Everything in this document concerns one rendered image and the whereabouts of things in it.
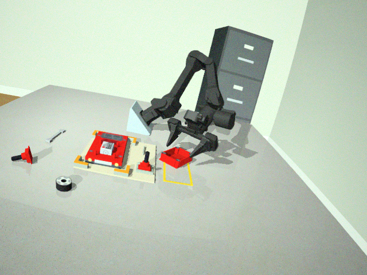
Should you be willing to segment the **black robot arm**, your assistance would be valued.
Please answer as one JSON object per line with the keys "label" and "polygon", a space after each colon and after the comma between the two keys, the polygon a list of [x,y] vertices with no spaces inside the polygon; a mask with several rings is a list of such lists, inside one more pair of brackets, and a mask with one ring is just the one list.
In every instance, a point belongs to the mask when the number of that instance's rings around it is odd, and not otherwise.
{"label": "black robot arm", "polygon": [[186,120],[185,124],[195,124],[201,130],[202,126],[206,124],[207,119],[209,119],[210,124],[214,121],[218,127],[226,129],[233,128],[236,112],[223,108],[224,101],[218,88],[216,64],[213,59],[204,55],[199,50],[189,52],[186,58],[186,66],[170,92],[161,99],[153,98],[150,101],[152,106],[139,112],[147,126],[160,116],[163,119],[167,119],[174,117],[178,113],[182,106],[179,100],[183,92],[193,78],[194,73],[201,69],[206,70],[208,86],[205,91],[205,100],[209,106],[199,105],[199,113],[188,109],[183,117]]}

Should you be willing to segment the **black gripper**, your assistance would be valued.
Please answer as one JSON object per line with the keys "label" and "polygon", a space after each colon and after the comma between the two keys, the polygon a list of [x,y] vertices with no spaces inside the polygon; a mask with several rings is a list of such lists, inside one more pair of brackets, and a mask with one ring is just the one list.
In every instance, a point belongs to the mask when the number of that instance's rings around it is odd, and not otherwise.
{"label": "black gripper", "polygon": [[171,145],[177,138],[178,135],[180,135],[181,132],[186,133],[198,140],[200,140],[200,143],[198,146],[192,151],[190,154],[190,158],[201,154],[203,152],[207,151],[215,151],[217,148],[217,139],[218,137],[212,133],[207,132],[205,135],[203,133],[208,130],[208,127],[210,125],[209,119],[207,119],[207,122],[205,125],[202,126],[201,130],[197,128],[198,126],[192,123],[188,123],[187,127],[182,126],[181,121],[178,119],[175,119],[171,117],[168,121],[169,131],[170,135],[167,141],[166,146],[168,147]]}

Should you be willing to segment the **black toy tyre with white hub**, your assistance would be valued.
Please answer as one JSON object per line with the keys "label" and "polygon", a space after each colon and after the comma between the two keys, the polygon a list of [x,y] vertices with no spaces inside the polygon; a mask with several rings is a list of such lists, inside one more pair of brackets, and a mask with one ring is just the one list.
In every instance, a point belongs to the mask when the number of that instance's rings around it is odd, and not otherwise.
{"label": "black toy tyre with white hub", "polygon": [[67,192],[72,188],[72,180],[69,177],[61,176],[56,179],[56,189],[58,191]]}

